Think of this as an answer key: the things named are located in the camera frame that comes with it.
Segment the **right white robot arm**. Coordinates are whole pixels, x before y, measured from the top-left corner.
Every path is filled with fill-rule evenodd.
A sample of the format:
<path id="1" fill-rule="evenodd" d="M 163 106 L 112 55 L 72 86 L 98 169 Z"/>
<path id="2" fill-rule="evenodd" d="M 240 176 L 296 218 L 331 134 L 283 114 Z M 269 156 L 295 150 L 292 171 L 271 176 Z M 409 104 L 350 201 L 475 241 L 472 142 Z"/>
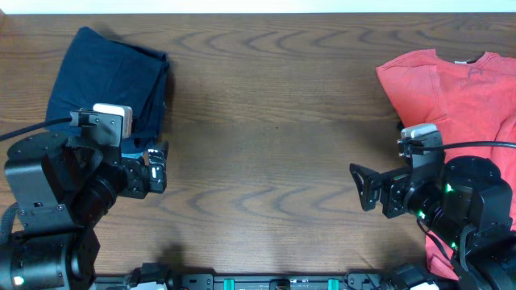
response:
<path id="1" fill-rule="evenodd" d="M 440 253 L 451 248 L 460 289 L 515 287 L 512 190 L 490 159 L 432 157 L 384 173 L 351 164 L 350 173 L 363 210 L 381 203 L 387 218 L 411 214 Z"/>

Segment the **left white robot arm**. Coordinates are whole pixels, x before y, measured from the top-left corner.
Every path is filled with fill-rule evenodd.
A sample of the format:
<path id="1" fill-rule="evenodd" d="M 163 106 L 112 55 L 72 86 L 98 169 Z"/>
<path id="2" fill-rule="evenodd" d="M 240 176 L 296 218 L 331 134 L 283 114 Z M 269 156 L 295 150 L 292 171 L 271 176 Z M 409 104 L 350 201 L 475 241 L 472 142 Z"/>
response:
<path id="1" fill-rule="evenodd" d="M 169 144 L 124 158 L 92 137 L 40 133 L 8 151 L 15 204 L 2 216 L 3 289 L 88 289 L 100 244 L 94 227 L 118 197 L 143 199 L 166 188 Z"/>

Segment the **navy blue shorts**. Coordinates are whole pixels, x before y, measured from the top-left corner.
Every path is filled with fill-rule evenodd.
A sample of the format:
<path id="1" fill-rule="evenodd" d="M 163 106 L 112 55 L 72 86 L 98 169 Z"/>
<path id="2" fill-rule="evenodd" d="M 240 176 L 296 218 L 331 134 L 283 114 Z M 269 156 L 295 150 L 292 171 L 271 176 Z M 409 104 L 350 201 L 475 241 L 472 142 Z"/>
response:
<path id="1" fill-rule="evenodd" d="M 108 40 L 89 27 L 73 38 L 48 101 L 47 121 L 96 103 L 129 106 L 131 136 L 122 153 L 154 146 L 161 132 L 170 63 L 164 52 Z"/>

